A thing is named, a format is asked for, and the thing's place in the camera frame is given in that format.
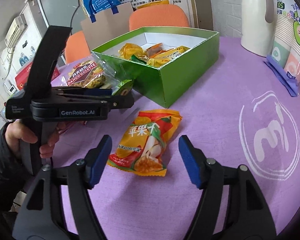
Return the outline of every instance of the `metal bolt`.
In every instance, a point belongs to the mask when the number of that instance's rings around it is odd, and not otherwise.
[[[248,171],[248,167],[246,165],[240,165],[239,168],[242,171]]]
[[[78,166],[84,165],[84,162],[85,162],[84,159],[78,159],[75,161],[75,165],[78,165]]]
[[[51,166],[49,164],[42,166],[43,171],[49,171],[50,169],[51,169]]]
[[[216,160],[214,158],[208,158],[207,163],[210,164],[210,165],[213,165],[213,164],[216,163]]]

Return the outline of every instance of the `green box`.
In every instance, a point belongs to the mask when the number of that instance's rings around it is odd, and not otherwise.
[[[126,43],[143,49],[158,43],[190,50],[160,68],[119,58]],[[219,33],[184,27],[143,27],[93,50],[113,67],[120,80],[134,79],[133,88],[160,106],[170,107],[219,57]]]

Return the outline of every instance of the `chair backrest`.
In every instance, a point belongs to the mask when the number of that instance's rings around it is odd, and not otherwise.
[[[87,57],[90,54],[91,52],[84,37],[83,31],[79,31],[68,38],[65,48],[67,64]]]
[[[148,26],[190,27],[184,11],[174,4],[159,4],[134,11],[129,19],[130,31]]]

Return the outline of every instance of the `brown paper bag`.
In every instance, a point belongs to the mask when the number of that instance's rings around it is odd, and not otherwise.
[[[81,22],[81,27],[90,50],[129,32],[129,18],[133,13],[130,2],[117,6],[119,13],[113,14],[112,9],[95,14],[96,21],[87,18]]]

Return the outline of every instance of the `red package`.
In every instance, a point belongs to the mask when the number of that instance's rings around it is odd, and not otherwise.
[[[17,76],[15,77],[15,80],[19,90],[23,89],[23,86],[28,80],[32,62],[33,62],[33,58],[30,61],[28,61],[25,65],[23,65],[23,67],[17,72]],[[57,69],[57,67],[55,67],[51,81],[54,80],[59,75],[60,72]]]

